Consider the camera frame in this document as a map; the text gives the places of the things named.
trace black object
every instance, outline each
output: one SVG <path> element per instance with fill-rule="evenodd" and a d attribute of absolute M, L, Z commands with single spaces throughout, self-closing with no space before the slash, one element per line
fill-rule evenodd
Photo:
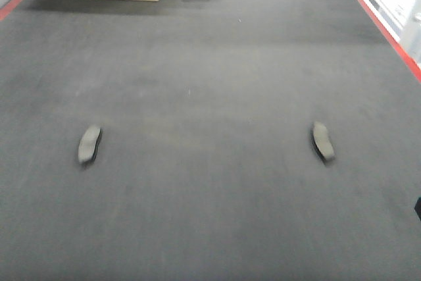
<path fill-rule="evenodd" d="M 414 210 L 421 220 L 421 197 L 418 198 Z"/>

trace floor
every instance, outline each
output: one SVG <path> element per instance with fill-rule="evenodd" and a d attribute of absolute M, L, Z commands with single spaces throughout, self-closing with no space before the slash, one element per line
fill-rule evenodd
<path fill-rule="evenodd" d="M 421 87 L 356 0 L 25 0 L 0 38 L 0 280 L 421 275 Z"/>

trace gray carpet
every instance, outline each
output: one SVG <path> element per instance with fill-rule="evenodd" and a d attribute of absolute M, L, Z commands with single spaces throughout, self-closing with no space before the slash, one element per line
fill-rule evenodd
<path fill-rule="evenodd" d="M 25 0 L 0 38 L 0 280 L 419 279 L 421 89 L 356 0 Z"/>

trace red strip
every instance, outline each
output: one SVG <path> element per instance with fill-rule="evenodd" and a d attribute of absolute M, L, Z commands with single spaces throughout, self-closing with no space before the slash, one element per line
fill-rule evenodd
<path fill-rule="evenodd" d="M 399 54 L 405 64 L 409 67 L 412 71 L 416 79 L 421 82 L 421 68 L 416 64 L 416 61 L 408 55 L 408 53 L 401 47 L 401 45 L 396 42 L 393 36 L 387 31 L 385 26 L 380 22 L 378 17 L 373 13 L 373 11 L 368 7 L 368 5 L 364 2 L 364 0 L 358 0 L 361 7 L 366 11 L 366 13 L 370 16 L 371 20 L 373 20 L 374 24 L 378 27 L 380 32 L 386 38 L 386 40 L 390 43 L 390 45 L 395 49 L 395 51 Z"/>
<path fill-rule="evenodd" d="M 7 5 L 0 9 L 0 21 L 6 18 L 22 0 L 10 0 Z"/>

